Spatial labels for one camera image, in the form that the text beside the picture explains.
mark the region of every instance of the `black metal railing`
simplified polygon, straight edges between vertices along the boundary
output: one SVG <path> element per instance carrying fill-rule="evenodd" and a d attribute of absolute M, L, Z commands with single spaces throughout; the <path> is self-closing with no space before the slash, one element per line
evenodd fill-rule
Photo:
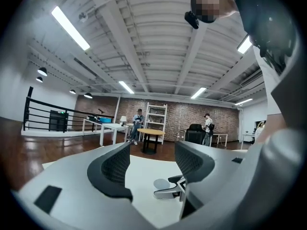
<path fill-rule="evenodd" d="M 51 108 L 56 108 L 56 109 L 60 109 L 62 110 L 62 112 L 56 112 L 56 111 L 47 111 L 47 110 L 43 110 L 37 107 L 32 107 L 30 106 L 31 103 L 36 103 L 38 105 L 42 105 L 42 106 L 48 106 Z M 39 115 L 35 112 L 31 113 L 30 110 L 36 110 L 36 111 L 41 111 L 41 112 L 45 112 L 45 113 L 54 113 L 54 114 L 58 114 L 61 117 L 55 117 L 55 116 L 44 116 L 43 114 Z M 73 109 L 69 109 L 69 108 L 65 108 L 65 107 L 61 107 L 61 106 L 56 106 L 56 105 L 52 105 L 52 104 L 48 104 L 45 102 L 41 102 L 41 101 L 37 101 L 34 99 L 31 99 L 29 96 L 26 98 L 25 101 L 25 105 L 24 105 L 24 125 L 23 125 L 23 129 L 25 131 L 26 128 L 30 128 L 30 129 L 41 129 L 41 130 L 48 130 L 48 131 L 62 131 L 63 133 L 67 132 L 67 131 L 82 131 L 82 126 L 83 126 L 83 119 L 86 118 L 86 115 L 89 116 L 94 116 L 94 117 L 107 117 L 107 118 L 111 118 L 111 122 L 113 122 L 113 118 L 114 116 L 108 116 L 108 115 L 100 115 L 100 114 L 93 114 L 93 113 L 88 113 L 88 112 L 83 112 L 83 111 L 78 111 L 78 110 L 73 110 Z M 31 120 L 31 117 L 39 117 L 40 119 L 37 120 Z M 57 120 L 57 123 L 51 123 L 51 120 Z M 29 126 L 29 123 L 34 123 L 34 124 L 46 124 L 49 125 L 48 128 L 43 128 L 43 127 L 35 127 L 35 126 Z M 57 125 L 58 128 L 50 128 L 50 125 Z M 84 130 L 88 131 L 94 131 L 94 123 L 87 125 L 84 125 Z"/>

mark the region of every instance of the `wooden table top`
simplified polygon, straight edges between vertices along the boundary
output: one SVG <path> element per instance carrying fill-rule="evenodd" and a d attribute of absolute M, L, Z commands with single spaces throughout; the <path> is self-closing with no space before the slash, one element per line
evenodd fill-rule
<path fill-rule="evenodd" d="M 165 132 L 162 130 L 156 130 L 156 129 L 151 129 L 151 128 L 138 128 L 138 131 L 144 134 L 156 135 L 156 136 L 165 134 Z"/>

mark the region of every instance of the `wooden floor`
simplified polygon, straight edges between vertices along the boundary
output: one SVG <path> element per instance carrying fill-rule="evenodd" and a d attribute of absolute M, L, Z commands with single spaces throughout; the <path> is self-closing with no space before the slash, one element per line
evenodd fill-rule
<path fill-rule="evenodd" d="M 42 138 L 21 136 L 22 123 L 0 117 L 0 161 L 11 184 L 19 190 L 31 178 L 43 171 L 43 163 L 53 162 L 65 156 L 89 151 L 99 147 L 99 135 L 69 138 Z M 118 133 L 117 143 L 124 141 L 124 135 Z M 111 134 L 105 134 L 104 146 L 111 145 Z M 228 142 L 227 149 L 240 149 L 239 142 Z M 250 144 L 243 144 L 248 149 Z M 158 145 L 155 155 L 141 152 L 142 142 L 131 145 L 130 153 L 143 158 L 175 161 L 174 142 Z"/>

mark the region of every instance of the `white shelving unit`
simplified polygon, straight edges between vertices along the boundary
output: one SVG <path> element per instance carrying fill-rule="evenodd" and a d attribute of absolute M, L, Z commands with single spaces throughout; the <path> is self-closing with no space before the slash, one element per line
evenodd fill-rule
<path fill-rule="evenodd" d="M 164 114 L 155 114 L 154 113 L 155 109 L 164 110 Z M 165 132 L 166 113 L 167 113 L 167 105 L 162 105 L 162 106 L 150 105 L 149 102 L 148 102 L 147 103 L 146 119 L 145 119 L 144 128 L 148 128 L 148 124 L 163 125 L 163 131 Z M 163 122 L 162 123 L 151 122 L 151 121 L 149 121 L 151 116 L 161 117 L 161 118 L 163 118 Z M 155 141 L 155 137 L 150 137 L 150 140 Z M 164 141 L 164 135 L 162 135 L 158 138 L 158 142 L 161 142 L 162 145 L 163 145 L 163 141 Z"/>

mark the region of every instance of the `white rug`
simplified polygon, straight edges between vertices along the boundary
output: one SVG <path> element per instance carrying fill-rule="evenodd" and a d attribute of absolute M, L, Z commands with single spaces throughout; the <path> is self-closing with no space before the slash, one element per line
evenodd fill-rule
<path fill-rule="evenodd" d="M 44 163 L 46 169 L 54 162 Z M 133 195 L 132 205 L 156 228 L 163 228 L 179 221 L 182 202 L 179 199 L 156 199 L 154 181 L 180 175 L 175 162 L 159 161 L 130 155 L 130 165 L 126 172 L 126 188 Z"/>

